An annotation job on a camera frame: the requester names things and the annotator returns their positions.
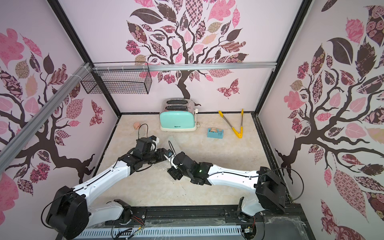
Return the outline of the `mint green toaster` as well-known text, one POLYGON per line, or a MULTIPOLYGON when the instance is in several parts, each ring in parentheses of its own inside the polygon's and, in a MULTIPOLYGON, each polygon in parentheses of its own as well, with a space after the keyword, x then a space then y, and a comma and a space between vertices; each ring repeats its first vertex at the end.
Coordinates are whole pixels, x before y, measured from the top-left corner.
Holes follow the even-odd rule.
POLYGON ((192 132, 197 129, 198 109, 190 99, 171 98, 163 101, 159 114, 164 132, 192 132))

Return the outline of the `aluminium frame rail back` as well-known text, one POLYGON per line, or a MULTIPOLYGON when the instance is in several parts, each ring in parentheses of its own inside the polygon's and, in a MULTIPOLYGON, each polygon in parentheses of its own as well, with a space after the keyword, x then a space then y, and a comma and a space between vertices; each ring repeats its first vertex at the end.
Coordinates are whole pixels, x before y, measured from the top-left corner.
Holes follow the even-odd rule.
POLYGON ((175 65, 115 65, 115 66, 95 66, 94 71, 112 70, 144 70, 149 72, 156 71, 191 71, 191 70, 224 70, 224 69, 275 69, 276 62, 242 62, 242 63, 216 63, 216 64, 175 64, 175 65))

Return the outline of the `aluminium frame rail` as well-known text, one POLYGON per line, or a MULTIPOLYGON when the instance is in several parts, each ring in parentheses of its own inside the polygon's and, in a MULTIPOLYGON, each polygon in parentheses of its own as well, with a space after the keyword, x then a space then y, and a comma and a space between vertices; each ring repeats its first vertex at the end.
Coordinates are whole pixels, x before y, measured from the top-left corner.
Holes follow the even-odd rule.
POLYGON ((70 91, 91 72, 89 63, 83 63, 63 84, 32 119, 21 129, 1 151, 1 173, 11 164, 23 147, 31 140, 55 109, 62 103, 70 91))
POLYGON ((242 63, 216 63, 216 64, 175 64, 175 65, 115 65, 115 66, 95 66, 94 71, 112 70, 144 70, 149 72, 156 71, 191 71, 191 70, 224 70, 224 69, 275 69, 276 62, 242 62, 242 63))

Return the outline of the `teal tape dispenser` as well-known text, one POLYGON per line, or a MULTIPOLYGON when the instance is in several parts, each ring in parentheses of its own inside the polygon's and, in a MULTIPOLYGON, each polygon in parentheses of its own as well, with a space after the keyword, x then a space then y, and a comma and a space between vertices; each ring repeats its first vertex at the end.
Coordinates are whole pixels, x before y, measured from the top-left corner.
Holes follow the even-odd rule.
POLYGON ((208 128, 207 137, 212 139, 223 139, 224 131, 217 128, 208 128))

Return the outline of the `aluminium frame rail left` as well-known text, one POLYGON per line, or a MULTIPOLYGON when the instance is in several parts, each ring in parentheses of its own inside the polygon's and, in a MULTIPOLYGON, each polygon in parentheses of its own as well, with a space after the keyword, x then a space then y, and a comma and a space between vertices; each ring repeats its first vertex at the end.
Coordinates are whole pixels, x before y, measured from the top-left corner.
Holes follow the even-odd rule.
POLYGON ((31 140, 55 109, 62 103, 70 91, 91 72, 89 63, 83 63, 63 84, 32 119, 21 129, 1 151, 1 173, 11 164, 23 147, 31 140))

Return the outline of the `small pink lidded jar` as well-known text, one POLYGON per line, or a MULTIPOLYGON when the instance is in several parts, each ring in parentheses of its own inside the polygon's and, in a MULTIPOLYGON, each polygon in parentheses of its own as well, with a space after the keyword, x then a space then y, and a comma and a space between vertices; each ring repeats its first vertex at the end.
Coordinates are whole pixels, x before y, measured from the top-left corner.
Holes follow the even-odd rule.
POLYGON ((135 123, 133 124, 133 127, 134 127, 135 130, 139 130, 140 127, 141 127, 141 123, 140 123, 140 122, 135 122, 135 123))

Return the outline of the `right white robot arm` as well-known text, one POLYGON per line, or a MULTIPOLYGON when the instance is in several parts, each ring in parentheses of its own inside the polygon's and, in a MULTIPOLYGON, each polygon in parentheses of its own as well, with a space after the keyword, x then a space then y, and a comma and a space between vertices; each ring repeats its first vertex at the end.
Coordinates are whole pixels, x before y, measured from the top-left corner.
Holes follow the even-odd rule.
POLYGON ((227 186, 249 192, 249 196, 240 198, 240 219, 265 210, 278 215, 285 213, 286 184, 267 167, 258 171, 227 169, 212 163, 197 163, 184 152, 176 155, 170 150, 164 157, 171 164, 168 173, 174 180, 186 177, 195 185, 227 186))

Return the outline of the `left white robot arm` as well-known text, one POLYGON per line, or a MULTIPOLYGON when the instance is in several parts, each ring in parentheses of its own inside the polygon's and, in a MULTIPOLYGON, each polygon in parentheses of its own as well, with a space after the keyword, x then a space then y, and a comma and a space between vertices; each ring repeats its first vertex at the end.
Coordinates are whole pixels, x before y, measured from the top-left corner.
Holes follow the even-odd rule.
POLYGON ((152 166, 168 160, 173 152, 158 148, 159 142, 160 139, 155 136, 140 138, 134 148, 119 157, 105 171, 72 188, 60 188, 47 206, 49 211, 42 220, 43 225, 56 230, 65 239, 72 240, 86 228, 107 221, 128 224, 133 213, 126 202, 117 199, 99 207, 92 203, 119 181, 143 171, 143 165, 152 166))

